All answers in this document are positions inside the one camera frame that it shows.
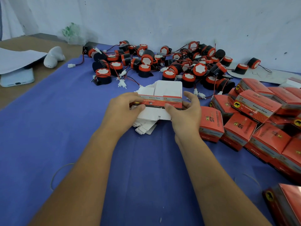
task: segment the blue cloth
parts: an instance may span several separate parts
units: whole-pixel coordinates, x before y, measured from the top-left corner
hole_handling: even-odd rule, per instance
[[[80,63],[81,59],[67,63]],[[0,225],[27,225],[50,196],[55,172],[76,162],[81,155],[99,127],[110,99],[138,89],[128,79],[127,89],[117,87],[115,78],[111,84],[96,86],[91,82],[94,73],[90,58],[75,68],[67,68],[67,63],[0,111]],[[129,76],[145,86],[160,80],[162,73],[143,79],[131,70]],[[198,90],[207,96],[213,93],[200,84]],[[210,99],[200,102],[208,106]],[[260,187],[243,174],[255,178],[262,189],[289,182],[245,149],[235,152],[221,142],[206,144],[273,223]],[[54,187],[71,167],[58,172]],[[141,136],[130,128],[119,140],[112,158],[101,225],[159,225],[160,218],[162,225],[203,225],[170,121],[160,121],[151,135]]]

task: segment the stack of boxes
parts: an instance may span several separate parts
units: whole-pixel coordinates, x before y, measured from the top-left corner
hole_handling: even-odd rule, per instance
[[[224,121],[224,134],[215,142],[237,151],[244,147],[301,184],[301,89],[244,78],[228,96],[213,96],[202,113],[207,108],[219,110]]]

